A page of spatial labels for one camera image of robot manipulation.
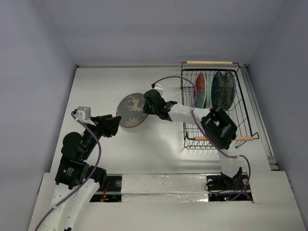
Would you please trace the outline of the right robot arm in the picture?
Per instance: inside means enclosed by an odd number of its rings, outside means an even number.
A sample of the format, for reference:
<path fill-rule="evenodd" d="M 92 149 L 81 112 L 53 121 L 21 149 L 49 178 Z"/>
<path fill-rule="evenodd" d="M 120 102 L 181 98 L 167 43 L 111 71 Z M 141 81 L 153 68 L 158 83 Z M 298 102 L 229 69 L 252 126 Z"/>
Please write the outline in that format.
<path fill-rule="evenodd" d="M 242 174 L 238 155 L 230 148 L 236 138 L 237 126 L 220 106 L 211 109 L 193 108 L 175 101 L 166 102 L 160 91 L 151 89 L 144 95 L 143 111 L 162 120 L 195 124 L 203 136 L 218 151 L 221 163 L 221 182 L 225 188 L 235 189 Z"/>

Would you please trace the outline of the dark teal blossom plate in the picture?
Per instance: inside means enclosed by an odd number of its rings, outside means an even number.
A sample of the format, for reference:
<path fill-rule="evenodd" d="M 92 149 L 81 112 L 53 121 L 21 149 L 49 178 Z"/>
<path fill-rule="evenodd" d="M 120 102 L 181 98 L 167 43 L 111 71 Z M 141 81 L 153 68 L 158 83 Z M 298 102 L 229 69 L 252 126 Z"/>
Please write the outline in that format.
<path fill-rule="evenodd" d="M 213 106 L 222 106 L 224 98 L 224 76 L 220 71 L 214 74 L 211 87 L 211 100 Z"/>

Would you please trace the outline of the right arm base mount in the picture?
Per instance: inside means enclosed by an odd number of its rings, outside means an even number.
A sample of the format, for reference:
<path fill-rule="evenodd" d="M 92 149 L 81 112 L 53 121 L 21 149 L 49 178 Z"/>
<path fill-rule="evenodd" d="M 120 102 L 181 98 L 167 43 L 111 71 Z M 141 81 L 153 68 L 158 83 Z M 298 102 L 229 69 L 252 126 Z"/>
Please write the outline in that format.
<path fill-rule="evenodd" d="M 241 175 L 231 186 L 223 182 L 221 175 L 207 175 L 206 180 L 205 191 L 209 202 L 253 201 L 250 185 L 243 190 L 248 180 L 246 174 Z"/>

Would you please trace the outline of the grey deer plate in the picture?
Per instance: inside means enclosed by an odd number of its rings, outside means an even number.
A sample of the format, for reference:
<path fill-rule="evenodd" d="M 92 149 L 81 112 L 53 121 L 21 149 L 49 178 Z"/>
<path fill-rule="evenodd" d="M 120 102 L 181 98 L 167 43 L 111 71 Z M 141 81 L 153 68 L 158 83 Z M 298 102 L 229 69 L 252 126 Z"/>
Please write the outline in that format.
<path fill-rule="evenodd" d="M 145 98 L 142 93 L 126 96 L 118 105 L 116 115 L 121 116 L 120 126 L 134 128 L 143 123 L 148 115 L 143 112 Z"/>

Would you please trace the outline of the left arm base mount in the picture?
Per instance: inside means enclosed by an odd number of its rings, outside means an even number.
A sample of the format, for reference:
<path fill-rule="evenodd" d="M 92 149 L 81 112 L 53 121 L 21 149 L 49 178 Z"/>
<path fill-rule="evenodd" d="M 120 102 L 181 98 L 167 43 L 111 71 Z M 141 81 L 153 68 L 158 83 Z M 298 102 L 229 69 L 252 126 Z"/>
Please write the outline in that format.
<path fill-rule="evenodd" d="M 107 181 L 104 188 L 100 188 L 90 202 L 121 202 L 122 201 L 122 175 L 107 175 Z"/>

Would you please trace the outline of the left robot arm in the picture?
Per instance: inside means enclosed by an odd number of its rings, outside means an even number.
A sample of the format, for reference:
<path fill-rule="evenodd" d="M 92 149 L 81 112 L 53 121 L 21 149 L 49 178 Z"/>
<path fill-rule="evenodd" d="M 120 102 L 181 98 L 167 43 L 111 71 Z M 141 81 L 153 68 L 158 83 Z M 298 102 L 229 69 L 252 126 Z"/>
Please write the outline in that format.
<path fill-rule="evenodd" d="M 43 224 L 45 231 L 74 231 L 86 205 L 98 190 L 109 188 L 106 170 L 86 160 L 95 147 L 102 156 L 101 137 L 115 136 L 121 116 L 103 115 L 81 117 L 81 111 L 71 113 L 72 118 L 84 127 L 82 134 L 68 133 L 63 139 L 62 157 L 55 176 L 51 215 Z"/>

